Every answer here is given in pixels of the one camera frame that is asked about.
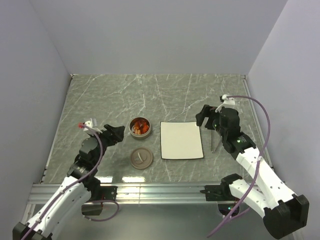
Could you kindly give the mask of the small pork belly piece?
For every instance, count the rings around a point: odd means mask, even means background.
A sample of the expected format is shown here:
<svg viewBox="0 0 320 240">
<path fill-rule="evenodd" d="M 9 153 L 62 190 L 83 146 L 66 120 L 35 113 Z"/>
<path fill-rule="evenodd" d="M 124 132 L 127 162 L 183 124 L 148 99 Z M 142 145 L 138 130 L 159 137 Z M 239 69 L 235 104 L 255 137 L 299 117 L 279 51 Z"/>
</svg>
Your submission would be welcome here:
<svg viewBox="0 0 320 240">
<path fill-rule="evenodd" d="M 141 130 L 139 128 L 136 128 L 135 126 L 133 127 L 133 133 L 136 135 L 140 135 L 141 134 Z"/>
</svg>

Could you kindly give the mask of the orange chicken drumstick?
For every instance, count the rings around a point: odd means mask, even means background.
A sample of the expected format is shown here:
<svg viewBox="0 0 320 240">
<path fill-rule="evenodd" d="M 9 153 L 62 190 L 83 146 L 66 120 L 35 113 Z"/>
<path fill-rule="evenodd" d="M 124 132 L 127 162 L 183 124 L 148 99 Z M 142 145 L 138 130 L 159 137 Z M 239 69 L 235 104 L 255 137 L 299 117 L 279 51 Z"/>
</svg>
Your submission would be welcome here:
<svg viewBox="0 0 320 240">
<path fill-rule="evenodd" d="M 140 126 L 139 126 L 139 134 L 143 135 L 143 134 L 147 133 L 149 128 L 150 128 L 150 126 L 148 125 L 147 122 L 141 122 Z"/>
</svg>

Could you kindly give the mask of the beige round lid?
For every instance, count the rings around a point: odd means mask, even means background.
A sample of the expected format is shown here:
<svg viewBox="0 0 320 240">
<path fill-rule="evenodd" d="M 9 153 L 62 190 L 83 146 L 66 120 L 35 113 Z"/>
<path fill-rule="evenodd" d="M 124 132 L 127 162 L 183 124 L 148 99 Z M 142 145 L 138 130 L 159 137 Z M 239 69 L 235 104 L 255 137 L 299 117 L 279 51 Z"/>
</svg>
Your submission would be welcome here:
<svg viewBox="0 0 320 240">
<path fill-rule="evenodd" d="M 144 170 L 153 163 L 153 153 L 146 147 L 138 147 L 130 155 L 130 163 L 137 170 Z"/>
</svg>

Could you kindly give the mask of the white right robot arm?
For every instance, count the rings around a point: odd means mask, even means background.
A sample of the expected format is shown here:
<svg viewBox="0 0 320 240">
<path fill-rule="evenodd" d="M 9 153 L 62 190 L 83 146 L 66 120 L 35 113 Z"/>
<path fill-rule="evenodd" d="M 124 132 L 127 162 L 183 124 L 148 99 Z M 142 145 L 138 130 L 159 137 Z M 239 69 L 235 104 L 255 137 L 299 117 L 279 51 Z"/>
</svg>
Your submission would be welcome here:
<svg viewBox="0 0 320 240">
<path fill-rule="evenodd" d="M 226 200 L 241 199 L 258 213 L 265 228 L 279 240 L 307 225 L 310 203 L 302 195 L 296 195 L 276 175 L 261 157 L 260 151 L 251 138 L 241 131 L 237 110 L 205 104 L 196 115 L 196 124 L 201 126 L 207 118 L 205 128 L 221 137 L 224 149 L 255 179 L 259 190 L 234 173 L 221 180 L 220 194 Z"/>
</svg>

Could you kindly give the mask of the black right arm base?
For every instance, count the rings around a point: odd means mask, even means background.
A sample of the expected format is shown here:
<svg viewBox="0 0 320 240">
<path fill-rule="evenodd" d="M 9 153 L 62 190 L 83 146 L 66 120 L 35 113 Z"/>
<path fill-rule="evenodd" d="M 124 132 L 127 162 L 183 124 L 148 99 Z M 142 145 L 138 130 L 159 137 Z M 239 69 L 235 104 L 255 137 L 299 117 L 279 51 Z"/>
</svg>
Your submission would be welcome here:
<svg viewBox="0 0 320 240">
<path fill-rule="evenodd" d="M 229 185 L 233 184 L 236 180 L 242 179 L 240 175 L 234 173 L 222 178 L 218 185 L 205 185 L 204 189 L 199 192 L 205 194 L 207 202 L 235 201 L 237 198 L 231 194 Z"/>
</svg>

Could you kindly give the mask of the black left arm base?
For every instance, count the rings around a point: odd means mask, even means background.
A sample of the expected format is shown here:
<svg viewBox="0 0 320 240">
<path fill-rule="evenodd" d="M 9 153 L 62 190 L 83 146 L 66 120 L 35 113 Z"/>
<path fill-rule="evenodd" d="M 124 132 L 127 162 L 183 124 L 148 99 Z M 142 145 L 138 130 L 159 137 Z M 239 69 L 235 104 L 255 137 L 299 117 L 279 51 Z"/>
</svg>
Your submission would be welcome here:
<svg viewBox="0 0 320 240">
<path fill-rule="evenodd" d="M 100 186 L 96 193 L 90 197 L 90 199 L 81 206 L 82 217 L 92 222 L 105 222 L 113 219 L 120 211 L 120 205 L 116 202 L 117 186 Z M 114 204 L 115 212 L 103 219 L 92 218 L 91 216 L 99 216 L 103 210 L 105 204 Z"/>
</svg>

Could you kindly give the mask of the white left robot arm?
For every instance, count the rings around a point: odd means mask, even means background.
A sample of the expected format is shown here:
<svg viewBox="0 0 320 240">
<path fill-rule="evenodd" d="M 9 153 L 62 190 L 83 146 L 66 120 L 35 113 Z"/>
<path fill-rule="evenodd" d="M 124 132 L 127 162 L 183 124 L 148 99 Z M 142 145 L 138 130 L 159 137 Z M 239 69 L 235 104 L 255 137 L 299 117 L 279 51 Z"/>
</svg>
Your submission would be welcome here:
<svg viewBox="0 0 320 240">
<path fill-rule="evenodd" d="M 78 124 L 88 138 L 83 140 L 74 163 L 70 166 L 65 178 L 56 192 L 43 208 L 28 220 L 18 222 L 12 230 L 14 240 L 52 240 L 65 224 L 86 203 L 98 204 L 116 202 L 117 188 L 111 189 L 110 197 L 104 196 L 101 181 L 95 177 L 98 166 L 108 147 L 124 139 L 125 126 L 105 124 L 97 128 L 95 119 Z"/>
</svg>

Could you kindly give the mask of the beige round container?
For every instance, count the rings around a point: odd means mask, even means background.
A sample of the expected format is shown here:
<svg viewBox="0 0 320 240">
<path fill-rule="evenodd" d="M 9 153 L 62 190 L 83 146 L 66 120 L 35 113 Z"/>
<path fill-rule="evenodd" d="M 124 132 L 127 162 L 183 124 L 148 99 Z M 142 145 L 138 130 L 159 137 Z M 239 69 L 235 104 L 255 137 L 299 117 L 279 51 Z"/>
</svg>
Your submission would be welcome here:
<svg viewBox="0 0 320 240">
<path fill-rule="evenodd" d="M 143 123 L 143 122 L 148 123 L 148 125 L 149 125 L 148 132 L 145 133 L 145 134 L 134 134 L 133 133 L 133 128 L 134 127 L 140 128 L 140 124 Z M 139 116 L 139 117 L 136 117 L 136 118 L 132 119 L 132 121 L 130 122 L 130 124 L 129 124 L 129 132 L 130 132 L 131 136 L 134 139 L 136 139 L 136 140 L 144 140 L 144 139 L 148 138 L 151 135 L 151 133 L 152 133 L 152 125 L 151 125 L 150 121 L 147 118 Z"/>
</svg>

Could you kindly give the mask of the white rectangular plate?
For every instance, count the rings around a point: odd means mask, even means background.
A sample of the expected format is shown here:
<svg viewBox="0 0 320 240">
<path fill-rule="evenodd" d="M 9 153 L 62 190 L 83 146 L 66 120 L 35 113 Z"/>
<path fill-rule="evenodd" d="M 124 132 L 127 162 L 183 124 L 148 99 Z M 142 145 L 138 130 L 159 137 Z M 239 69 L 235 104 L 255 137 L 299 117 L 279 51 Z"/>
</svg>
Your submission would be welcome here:
<svg viewBox="0 0 320 240">
<path fill-rule="evenodd" d="M 204 157 L 200 127 L 192 122 L 160 123 L 161 158 L 196 160 Z"/>
</svg>

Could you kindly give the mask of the aluminium table edge rail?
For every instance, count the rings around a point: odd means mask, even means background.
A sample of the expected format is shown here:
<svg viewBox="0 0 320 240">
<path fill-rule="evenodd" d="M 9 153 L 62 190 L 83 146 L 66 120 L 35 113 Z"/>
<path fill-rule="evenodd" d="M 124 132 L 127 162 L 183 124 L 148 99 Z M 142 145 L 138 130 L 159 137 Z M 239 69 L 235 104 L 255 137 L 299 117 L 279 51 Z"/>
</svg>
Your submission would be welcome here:
<svg viewBox="0 0 320 240">
<path fill-rule="evenodd" d="M 205 185 L 219 185 L 217 182 L 171 182 L 171 183 L 101 183 L 101 186 L 117 186 L 116 202 L 119 204 L 198 204 L 205 203 L 205 194 L 200 193 Z M 27 204 L 44 205 L 60 188 L 59 184 L 34 184 Z M 276 197 L 285 201 L 293 193 L 285 192 L 284 186 L 269 187 Z"/>
</svg>

